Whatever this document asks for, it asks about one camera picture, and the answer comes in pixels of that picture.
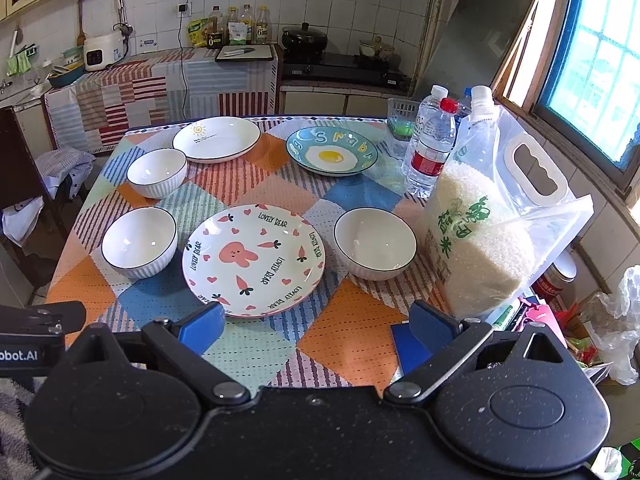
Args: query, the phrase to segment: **rice cooker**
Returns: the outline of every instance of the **rice cooker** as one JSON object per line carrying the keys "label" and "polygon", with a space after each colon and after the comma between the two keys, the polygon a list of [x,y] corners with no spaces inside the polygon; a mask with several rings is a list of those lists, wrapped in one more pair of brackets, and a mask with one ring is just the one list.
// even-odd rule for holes
{"label": "rice cooker", "polygon": [[107,68],[123,56],[123,37],[119,30],[84,40],[84,68],[88,72]]}

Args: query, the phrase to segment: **red can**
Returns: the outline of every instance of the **red can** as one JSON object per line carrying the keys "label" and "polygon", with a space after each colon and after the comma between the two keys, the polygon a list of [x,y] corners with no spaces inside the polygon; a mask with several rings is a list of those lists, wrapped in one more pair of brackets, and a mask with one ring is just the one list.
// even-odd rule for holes
{"label": "red can", "polygon": [[575,279],[577,269],[568,251],[562,251],[551,266],[533,282],[531,288],[547,303]]}

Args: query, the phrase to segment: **bag handle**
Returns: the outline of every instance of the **bag handle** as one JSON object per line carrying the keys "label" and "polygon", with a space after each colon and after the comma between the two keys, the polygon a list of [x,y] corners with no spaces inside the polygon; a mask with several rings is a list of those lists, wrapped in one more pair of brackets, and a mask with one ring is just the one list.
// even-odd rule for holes
{"label": "bag handle", "polygon": [[[523,145],[529,149],[531,156],[538,161],[540,167],[546,170],[547,176],[556,184],[557,189],[552,194],[540,194],[538,190],[533,187],[529,177],[527,177],[527,175],[525,175],[516,164],[516,150]],[[566,196],[566,193],[569,190],[569,184],[566,181],[566,177],[562,174],[562,171],[560,171],[555,162],[551,160],[551,157],[542,148],[542,146],[538,144],[537,140],[529,134],[517,134],[507,143],[504,150],[504,163],[516,182],[520,184],[520,187],[525,194],[536,205],[544,207],[554,206]]]}

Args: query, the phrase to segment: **window frame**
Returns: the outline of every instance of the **window frame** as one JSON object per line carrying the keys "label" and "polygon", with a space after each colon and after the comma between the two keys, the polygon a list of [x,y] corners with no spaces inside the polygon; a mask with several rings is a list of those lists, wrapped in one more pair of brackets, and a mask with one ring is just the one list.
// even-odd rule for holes
{"label": "window frame", "polygon": [[[546,100],[551,89],[558,81],[564,64],[568,59],[569,49],[572,39],[577,31],[577,20],[580,15],[582,0],[566,0],[564,9],[564,17],[559,20],[558,33],[556,35],[556,47],[548,60],[546,75],[542,79],[542,84],[538,90],[537,98],[531,108],[531,114],[545,123],[549,124],[553,129],[558,131],[569,142],[576,146],[585,156],[588,157],[606,176],[615,184],[617,191],[623,198],[626,198],[631,192],[630,184],[633,181],[638,169],[640,168],[640,146],[635,146],[633,154],[629,160],[629,164],[625,170],[620,170],[595,144],[593,144],[580,131],[569,124],[559,114],[556,114],[550,108],[542,105]],[[563,34],[567,27],[573,27],[570,34]],[[562,56],[562,61],[555,63],[558,56]]]}

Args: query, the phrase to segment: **chair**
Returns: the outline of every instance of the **chair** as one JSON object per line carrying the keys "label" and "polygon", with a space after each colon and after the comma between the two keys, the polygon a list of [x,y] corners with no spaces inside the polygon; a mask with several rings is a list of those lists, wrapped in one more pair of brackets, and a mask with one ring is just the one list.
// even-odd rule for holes
{"label": "chair", "polygon": [[[42,196],[44,209],[48,210],[63,240],[68,231],[60,216],[60,206],[65,195],[58,193],[55,199],[49,196],[38,167],[29,151],[20,123],[13,107],[0,108],[0,209],[12,206],[23,200]],[[15,254],[22,272],[30,282],[38,281],[33,266],[28,262],[21,247],[14,244]]]}

